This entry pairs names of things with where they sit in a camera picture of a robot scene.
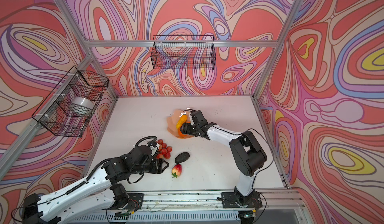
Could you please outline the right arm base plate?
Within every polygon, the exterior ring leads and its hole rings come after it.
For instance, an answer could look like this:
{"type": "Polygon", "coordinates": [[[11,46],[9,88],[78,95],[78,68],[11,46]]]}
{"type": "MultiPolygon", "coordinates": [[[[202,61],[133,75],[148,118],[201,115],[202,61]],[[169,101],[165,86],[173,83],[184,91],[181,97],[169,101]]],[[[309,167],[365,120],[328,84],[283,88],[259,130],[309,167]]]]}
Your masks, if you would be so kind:
{"type": "Polygon", "coordinates": [[[243,197],[238,192],[223,192],[221,196],[217,198],[222,202],[223,208],[252,208],[258,210],[263,207],[260,193],[253,191],[248,196],[243,197]]]}

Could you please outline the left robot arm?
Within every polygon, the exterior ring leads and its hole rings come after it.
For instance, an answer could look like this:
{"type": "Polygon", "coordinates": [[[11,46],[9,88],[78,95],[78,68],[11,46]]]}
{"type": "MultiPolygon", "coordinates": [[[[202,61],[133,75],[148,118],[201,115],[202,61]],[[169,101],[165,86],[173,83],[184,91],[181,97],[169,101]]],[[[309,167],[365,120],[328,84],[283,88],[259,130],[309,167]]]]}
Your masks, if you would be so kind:
{"type": "Polygon", "coordinates": [[[130,197],[123,181],[131,184],[132,175],[162,174],[169,163],[157,158],[156,136],[140,139],[134,148],[118,157],[106,158],[88,176],[50,194],[29,195],[19,208],[22,224],[64,224],[96,210],[141,208],[136,197],[130,197]]]}

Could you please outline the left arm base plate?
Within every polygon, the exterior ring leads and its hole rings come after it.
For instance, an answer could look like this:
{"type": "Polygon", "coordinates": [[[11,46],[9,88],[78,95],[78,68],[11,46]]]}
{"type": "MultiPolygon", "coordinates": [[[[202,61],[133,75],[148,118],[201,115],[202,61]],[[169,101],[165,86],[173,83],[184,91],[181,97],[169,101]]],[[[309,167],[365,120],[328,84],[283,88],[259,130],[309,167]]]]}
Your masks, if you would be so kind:
{"type": "Polygon", "coordinates": [[[113,208],[119,210],[137,211],[142,208],[144,194],[143,193],[130,193],[122,194],[114,198],[115,203],[113,208]]]}

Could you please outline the orange persimmon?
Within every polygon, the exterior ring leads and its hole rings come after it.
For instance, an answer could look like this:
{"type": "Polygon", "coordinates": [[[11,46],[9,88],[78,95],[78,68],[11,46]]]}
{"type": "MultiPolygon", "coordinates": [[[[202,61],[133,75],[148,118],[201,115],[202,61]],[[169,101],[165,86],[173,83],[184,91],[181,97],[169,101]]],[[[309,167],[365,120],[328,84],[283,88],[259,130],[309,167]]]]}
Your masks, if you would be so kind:
{"type": "Polygon", "coordinates": [[[178,135],[183,138],[187,136],[186,134],[183,134],[180,129],[178,129],[178,135]]]}

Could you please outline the red lychee bunch with leaf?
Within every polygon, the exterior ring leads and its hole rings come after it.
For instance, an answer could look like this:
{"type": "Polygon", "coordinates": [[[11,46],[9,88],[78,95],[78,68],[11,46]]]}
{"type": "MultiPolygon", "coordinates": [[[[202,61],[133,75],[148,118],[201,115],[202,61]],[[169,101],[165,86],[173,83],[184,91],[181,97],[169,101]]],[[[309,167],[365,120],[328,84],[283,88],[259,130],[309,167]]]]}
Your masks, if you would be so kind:
{"type": "Polygon", "coordinates": [[[158,154],[156,155],[156,159],[170,159],[171,153],[173,151],[173,147],[167,145],[162,139],[157,141],[158,143],[158,154]]]}

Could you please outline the yellow orange mango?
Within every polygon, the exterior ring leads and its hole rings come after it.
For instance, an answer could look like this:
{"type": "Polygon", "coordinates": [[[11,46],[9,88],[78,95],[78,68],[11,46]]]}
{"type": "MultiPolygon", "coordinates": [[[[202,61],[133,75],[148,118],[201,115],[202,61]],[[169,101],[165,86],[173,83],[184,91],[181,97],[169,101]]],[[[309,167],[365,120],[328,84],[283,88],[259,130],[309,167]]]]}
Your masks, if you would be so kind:
{"type": "Polygon", "coordinates": [[[179,120],[178,120],[178,122],[176,124],[176,129],[177,130],[180,129],[182,127],[182,125],[187,122],[187,120],[188,120],[188,116],[186,114],[182,114],[179,117],[179,120]]]}

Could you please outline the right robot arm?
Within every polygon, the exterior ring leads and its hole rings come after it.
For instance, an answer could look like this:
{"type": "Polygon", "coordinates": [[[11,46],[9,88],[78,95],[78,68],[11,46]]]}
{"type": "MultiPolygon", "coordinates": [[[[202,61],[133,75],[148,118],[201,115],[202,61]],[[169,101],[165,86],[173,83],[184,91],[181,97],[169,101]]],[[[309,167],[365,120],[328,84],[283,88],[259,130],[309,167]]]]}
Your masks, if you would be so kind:
{"type": "Polygon", "coordinates": [[[268,156],[251,131],[233,132],[224,129],[214,122],[208,122],[200,110],[182,112],[176,129],[182,135],[216,141],[230,148],[240,176],[234,191],[223,192],[218,198],[223,208],[258,210],[263,206],[261,194],[254,189],[254,182],[268,156]]]}

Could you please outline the dark avocado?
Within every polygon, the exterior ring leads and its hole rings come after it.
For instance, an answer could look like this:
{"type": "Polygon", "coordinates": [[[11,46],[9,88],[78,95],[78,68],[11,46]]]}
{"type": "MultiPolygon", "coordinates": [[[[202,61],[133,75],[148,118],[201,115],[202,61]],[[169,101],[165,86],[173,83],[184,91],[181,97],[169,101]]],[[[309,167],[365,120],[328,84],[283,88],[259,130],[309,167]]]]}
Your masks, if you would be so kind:
{"type": "Polygon", "coordinates": [[[181,164],[185,161],[187,161],[190,158],[190,154],[188,152],[182,152],[175,158],[176,164],[181,164]]]}

